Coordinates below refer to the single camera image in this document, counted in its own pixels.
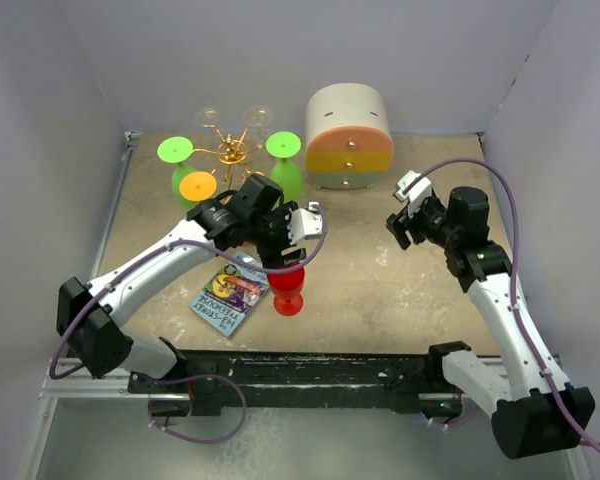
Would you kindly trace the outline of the red plastic goblet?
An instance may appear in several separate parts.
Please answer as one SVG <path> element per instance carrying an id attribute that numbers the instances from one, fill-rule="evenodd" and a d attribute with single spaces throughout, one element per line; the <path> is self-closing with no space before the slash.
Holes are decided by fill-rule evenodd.
<path id="1" fill-rule="evenodd" d="M 298 314 L 304 305 L 302 290 L 305 269 L 300 268 L 290 273 L 268 274 L 267 279 L 274 295 L 274 309 L 283 316 Z"/>

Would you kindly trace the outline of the green plastic goblet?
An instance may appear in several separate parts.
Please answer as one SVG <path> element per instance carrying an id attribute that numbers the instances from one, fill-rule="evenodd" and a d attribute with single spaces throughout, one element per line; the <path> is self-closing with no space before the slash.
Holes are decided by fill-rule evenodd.
<path id="1" fill-rule="evenodd" d="M 292 160 L 301 147 L 299 136 L 290 131 L 276 132 L 265 143 L 267 153 L 276 159 L 270 178 L 283 189 L 285 202 L 299 201 L 304 194 L 303 173 Z"/>
<path id="2" fill-rule="evenodd" d="M 171 191 L 176 201 L 186 209 L 196 206 L 195 201 L 186 199 L 180 193 L 181 181 L 190 173 L 196 171 L 194 167 L 186 163 L 186 160 L 192 155 L 194 144 L 186 137 L 172 136 L 163 140 L 157 147 L 158 158 L 174 166 L 171 175 Z"/>

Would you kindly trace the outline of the orange plastic goblet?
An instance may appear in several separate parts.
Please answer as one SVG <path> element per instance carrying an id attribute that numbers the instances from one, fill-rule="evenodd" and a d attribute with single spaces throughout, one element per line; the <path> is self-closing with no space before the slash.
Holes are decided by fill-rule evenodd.
<path id="1" fill-rule="evenodd" d="M 211 198 L 216 189 L 216 178 L 206 171 L 195 171 L 185 175 L 178 187 L 180 195 L 191 202 L 200 202 Z"/>

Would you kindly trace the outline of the clear wine glass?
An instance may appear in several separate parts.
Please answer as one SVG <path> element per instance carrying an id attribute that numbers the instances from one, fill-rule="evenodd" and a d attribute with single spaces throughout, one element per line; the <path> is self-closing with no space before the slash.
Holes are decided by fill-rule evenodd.
<path id="1" fill-rule="evenodd" d="M 262 148 L 265 144 L 264 128 L 271 123 L 273 119 L 272 111 L 266 106 L 251 106 L 243 114 L 243 122 L 253 132 L 256 139 L 256 146 Z"/>
<path id="2" fill-rule="evenodd" d="M 221 120 L 221 112 L 211 107 L 202 108 L 195 115 L 196 124 L 203 129 L 219 129 Z"/>

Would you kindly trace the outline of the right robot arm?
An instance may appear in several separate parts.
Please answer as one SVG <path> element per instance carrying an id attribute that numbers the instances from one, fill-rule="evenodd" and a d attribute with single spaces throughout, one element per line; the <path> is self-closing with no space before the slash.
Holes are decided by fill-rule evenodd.
<path id="1" fill-rule="evenodd" d="M 457 187 L 442 203 L 430 184 L 395 192 L 403 208 L 387 219 L 402 249 L 429 241 L 444 250 L 447 268 L 487 324 L 506 374 L 490 370 L 466 345 L 430 347 L 426 383 L 436 391 L 458 387 L 489 417 L 502 453 L 518 459 L 579 445 L 595 401 L 575 388 L 533 325 L 525 301 L 510 291 L 512 265 L 489 238 L 487 195 Z"/>

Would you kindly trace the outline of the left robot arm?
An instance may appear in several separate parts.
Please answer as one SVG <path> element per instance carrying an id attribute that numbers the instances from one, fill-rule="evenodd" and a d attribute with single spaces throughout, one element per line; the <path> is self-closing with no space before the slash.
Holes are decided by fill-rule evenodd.
<path id="1" fill-rule="evenodd" d="M 59 347 L 71 350 L 78 367 L 94 378 L 122 368 L 174 392 L 185 382 L 184 357 L 167 339 L 128 331 L 131 317 L 169 284 L 213 258 L 238 263 L 230 252 L 246 243 L 255 246 L 260 259 L 250 270 L 291 275 L 316 256 L 299 242 L 323 241 L 326 232 L 318 203 L 300 207 L 284 201 L 278 184 L 251 175 L 239 189 L 199 202 L 171 231 L 122 266 L 86 283 L 77 277 L 66 280 L 58 291 Z"/>

